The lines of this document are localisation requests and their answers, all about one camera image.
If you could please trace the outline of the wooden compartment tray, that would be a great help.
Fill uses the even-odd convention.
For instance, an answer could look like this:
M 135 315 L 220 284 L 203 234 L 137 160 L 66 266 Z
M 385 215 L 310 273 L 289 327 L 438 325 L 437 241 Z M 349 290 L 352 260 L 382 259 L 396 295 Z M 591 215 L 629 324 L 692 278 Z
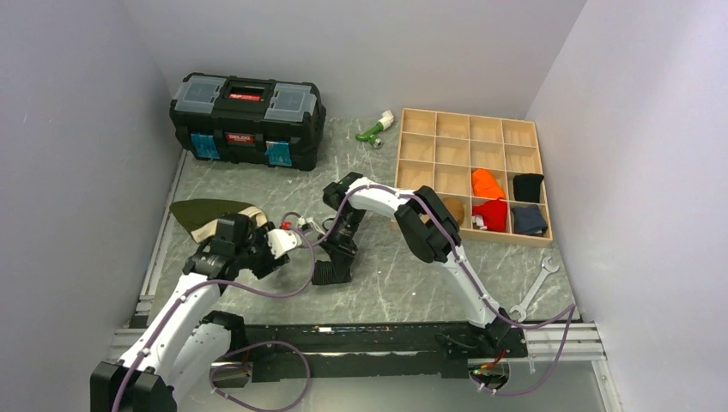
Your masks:
M 471 174 L 476 169 L 491 172 L 506 194 L 507 229 L 504 233 L 478 230 L 472 207 L 488 200 L 472 193 Z M 465 205 L 465 221 L 460 226 L 464 237 L 487 241 L 546 247 L 553 241 L 545 176 L 540 203 L 513 199 L 513 177 L 523 173 L 543 174 L 541 153 L 534 123 L 508 119 L 403 109 L 399 127 L 395 185 L 415 190 L 431 187 L 441 198 L 458 197 Z M 537 205 L 549 224 L 544 236 L 513 232 L 512 207 Z

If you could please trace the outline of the black striped underwear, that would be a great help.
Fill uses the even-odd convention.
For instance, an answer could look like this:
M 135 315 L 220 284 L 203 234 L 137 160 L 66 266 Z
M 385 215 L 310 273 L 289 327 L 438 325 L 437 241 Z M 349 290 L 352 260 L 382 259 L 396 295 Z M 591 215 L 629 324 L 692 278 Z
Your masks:
M 312 276 L 312 285 L 328 286 L 352 282 L 349 264 L 317 260 Z

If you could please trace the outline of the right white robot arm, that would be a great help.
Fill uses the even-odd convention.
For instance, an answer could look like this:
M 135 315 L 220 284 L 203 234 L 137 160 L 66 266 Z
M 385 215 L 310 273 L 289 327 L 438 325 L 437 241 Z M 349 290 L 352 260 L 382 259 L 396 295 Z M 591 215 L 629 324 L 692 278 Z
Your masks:
M 349 173 L 324 188 L 323 202 L 336 215 L 317 240 L 328 258 L 315 264 L 314 284 L 351 281 L 351 267 L 358 252 L 355 233 L 366 213 L 382 215 L 395 220 L 416 258 L 446 274 L 464 307 L 476 351 L 493 356 L 505 347 L 512 320 L 476 275 L 462 245 L 459 223 L 431 187 L 397 189 Z

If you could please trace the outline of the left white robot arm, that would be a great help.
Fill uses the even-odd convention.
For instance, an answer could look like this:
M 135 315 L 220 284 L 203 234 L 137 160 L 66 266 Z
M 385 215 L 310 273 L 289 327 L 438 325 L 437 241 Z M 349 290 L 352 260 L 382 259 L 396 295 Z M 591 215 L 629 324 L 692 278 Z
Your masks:
M 214 360 L 233 361 L 245 353 L 243 319 L 211 307 L 241 270 L 267 276 L 302 243 L 255 207 L 209 221 L 191 237 L 197 251 L 153 323 L 118 360 L 102 361 L 92 372 L 91 410 L 177 410 Z

